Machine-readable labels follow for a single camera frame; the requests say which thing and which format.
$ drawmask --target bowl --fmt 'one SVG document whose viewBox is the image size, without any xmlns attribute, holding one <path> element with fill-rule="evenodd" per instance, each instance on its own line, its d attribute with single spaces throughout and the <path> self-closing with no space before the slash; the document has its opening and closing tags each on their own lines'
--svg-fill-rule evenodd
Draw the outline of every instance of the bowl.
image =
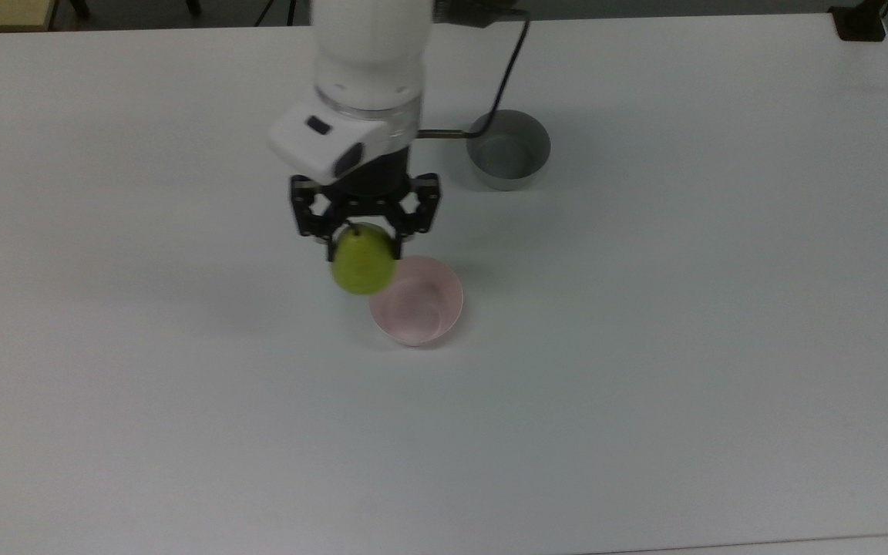
<svg viewBox="0 0 888 555">
<path fill-rule="evenodd" d="M 480 130 L 489 115 L 472 123 Z M 475 173 L 496 190 L 522 189 L 536 179 L 550 158 L 550 136 L 529 113 L 500 109 L 486 132 L 465 142 Z"/>
<path fill-rule="evenodd" d="M 369 311 L 394 340 L 419 347 L 454 326 L 464 303 L 461 281 L 447 264 L 432 257 L 403 257 L 390 284 L 369 298 Z"/>
</svg>

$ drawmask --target robotic arm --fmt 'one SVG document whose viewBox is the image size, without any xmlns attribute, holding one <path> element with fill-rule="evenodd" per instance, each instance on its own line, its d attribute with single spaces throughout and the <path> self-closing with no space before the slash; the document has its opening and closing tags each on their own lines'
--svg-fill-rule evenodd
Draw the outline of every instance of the robotic arm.
<svg viewBox="0 0 888 555">
<path fill-rule="evenodd" d="M 318 42 L 314 83 L 269 130 L 276 154 L 303 173 L 290 178 L 300 235 L 315 236 L 334 257 L 334 236 L 349 217 L 384 217 L 402 242 L 430 231 L 440 182 L 410 178 L 409 144 L 419 132 L 423 49 L 437 21 L 486 27 L 515 0 L 314 0 Z M 401 200 L 415 194 L 407 214 Z M 317 195 L 331 203 L 323 214 Z"/>
</svg>

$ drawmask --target floor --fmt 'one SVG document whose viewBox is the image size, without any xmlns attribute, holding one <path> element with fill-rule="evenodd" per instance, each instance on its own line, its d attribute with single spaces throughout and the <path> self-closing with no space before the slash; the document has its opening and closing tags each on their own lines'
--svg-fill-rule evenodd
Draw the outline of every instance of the floor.
<svg viewBox="0 0 888 555">
<path fill-rule="evenodd" d="M 203 11 L 194 17 L 184 0 L 86 0 L 91 17 L 78 21 L 67 0 L 59 0 L 54 29 L 178 29 L 193 27 L 251 27 L 267 0 L 200 0 Z M 262 25 L 285 25 L 291 0 L 275 0 Z M 663 15 L 730 15 L 822 13 L 832 4 L 853 0 L 520 0 L 537 19 L 662 17 Z M 300 0 L 294 25 L 307 25 L 308 7 Z"/>
</svg>

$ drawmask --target black cable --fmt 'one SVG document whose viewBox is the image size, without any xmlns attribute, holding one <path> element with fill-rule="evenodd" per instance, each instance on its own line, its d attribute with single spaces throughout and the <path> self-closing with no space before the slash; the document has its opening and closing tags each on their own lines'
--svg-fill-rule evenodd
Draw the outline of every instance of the black cable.
<svg viewBox="0 0 888 555">
<path fill-rule="evenodd" d="M 265 17 L 265 14 L 267 14 L 267 12 L 269 11 L 269 8 L 272 7 L 272 2 L 274 2 L 274 0 L 269 0 L 267 3 L 265 3 L 265 8 L 262 8 L 262 13 L 260 14 L 260 18 L 258 18 L 256 20 L 256 25 L 253 25 L 253 27 L 258 27 L 258 24 L 260 24 L 262 22 L 262 18 Z"/>
<path fill-rule="evenodd" d="M 297 0 L 290 0 L 290 9 L 286 11 L 286 27 L 293 27 L 293 13 L 297 10 Z"/>
<path fill-rule="evenodd" d="M 483 134 L 486 134 L 486 131 L 489 130 L 491 124 L 493 124 L 493 119 L 496 118 L 496 112 L 500 107 L 500 103 L 503 101 L 503 93 L 505 92 L 506 84 L 509 83 L 509 75 L 512 74 L 512 68 L 516 64 L 517 57 L 519 57 L 519 50 L 522 49 L 523 42 L 526 41 L 526 34 L 530 30 L 530 22 L 532 21 L 532 18 L 530 12 L 526 10 L 509 8 L 489 9 L 500 15 L 518 15 L 523 18 L 523 31 L 519 34 L 519 39 L 516 42 L 515 49 L 512 50 L 512 55 L 509 56 L 509 63 L 506 64 L 503 81 L 500 83 L 499 90 L 496 92 L 496 101 L 493 102 L 493 108 L 489 110 L 489 117 L 487 117 L 486 123 L 484 123 L 482 129 L 477 131 L 462 131 L 459 129 L 421 129 L 420 131 L 417 131 L 416 138 L 466 138 L 466 140 L 468 140 L 469 138 L 483 136 Z"/>
</svg>

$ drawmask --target pear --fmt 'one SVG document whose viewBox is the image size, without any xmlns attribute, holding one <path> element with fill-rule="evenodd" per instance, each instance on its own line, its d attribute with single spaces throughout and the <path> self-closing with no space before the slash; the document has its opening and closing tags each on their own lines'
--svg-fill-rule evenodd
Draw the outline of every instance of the pear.
<svg viewBox="0 0 888 555">
<path fill-rule="evenodd" d="M 392 239 L 374 224 L 349 224 L 338 235 L 331 260 L 331 277 L 349 294 L 371 295 L 392 280 L 395 260 Z"/>
</svg>

